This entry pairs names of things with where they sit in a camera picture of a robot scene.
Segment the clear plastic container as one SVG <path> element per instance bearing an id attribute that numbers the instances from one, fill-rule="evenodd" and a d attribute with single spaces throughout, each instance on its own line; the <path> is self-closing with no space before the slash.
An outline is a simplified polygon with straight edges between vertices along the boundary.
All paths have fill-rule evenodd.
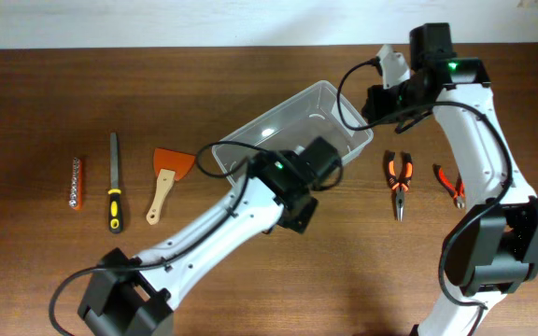
<path id="1" fill-rule="evenodd" d="M 221 145 L 212 148 L 212 155 L 227 173 L 256 154 L 253 149 L 232 146 L 232 141 L 301 153 L 321 136 L 337 149 L 343 164 L 348 164 L 374 138 L 371 130 L 359 129 L 364 124 L 347 98 L 332 83 L 321 80 L 224 137 Z"/>

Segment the orange scraper wooden handle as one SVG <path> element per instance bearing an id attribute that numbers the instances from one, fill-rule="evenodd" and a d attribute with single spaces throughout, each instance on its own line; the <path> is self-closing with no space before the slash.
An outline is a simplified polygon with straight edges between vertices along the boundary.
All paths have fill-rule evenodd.
<path id="1" fill-rule="evenodd" d="M 156 225 L 163 209 L 164 200 L 174 184 L 183 178 L 193 167 L 195 156 L 192 154 L 156 147 L 153 152 L 153 168 L 156 187 L 146 220 Z"/>

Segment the file yellow black handle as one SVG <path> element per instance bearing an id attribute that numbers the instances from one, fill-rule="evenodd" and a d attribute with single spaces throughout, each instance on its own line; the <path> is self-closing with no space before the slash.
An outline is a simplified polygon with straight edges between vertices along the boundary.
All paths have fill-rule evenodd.
<path id="1" fill-rule="evenodd" d="M 123 214 L 120 202 L 120 174 L 119 174 L 119 141 L 116 133 L 111 133 L 109 137 L 110 146 L 110 189 L 107 192 L 109 202 L 107 207 L 107 225 L 110 232 L 114 234 L 123 231 Z"/>

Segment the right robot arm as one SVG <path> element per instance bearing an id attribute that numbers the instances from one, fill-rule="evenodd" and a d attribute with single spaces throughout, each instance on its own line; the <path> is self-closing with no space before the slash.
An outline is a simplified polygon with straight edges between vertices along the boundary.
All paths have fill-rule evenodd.
<path id="1" fill-rule="evenodd" d="M 538 196 L 497 120 L 491 82 L 477 58 L 460 58 L 446 23 L 409 34 L 411 56 L 383 46 L 373 61 L 383 82 L 362 110 L 370 126 L 403 133 L 433 116 L 465 187 L 465 216 L 445 238 L 442 294 L 414 335 L 472 335 L 488 311 L 538 275 Z"/>

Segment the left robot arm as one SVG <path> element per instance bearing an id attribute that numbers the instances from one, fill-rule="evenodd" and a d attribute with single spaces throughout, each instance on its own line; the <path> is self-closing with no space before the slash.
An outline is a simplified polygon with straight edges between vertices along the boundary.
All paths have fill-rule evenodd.
<path id="1" fill-rule="evenodd" d="M 248 239 L 274 227 L 303 233 L 313 192 L 341 169 L 324 138 L 302 152 L 262 150 L 233 188 L 189 226 L 129 258 L 115 248 L 99 262 L 78 307 L 95 335 L 169 335 L 190 290 Z"/>

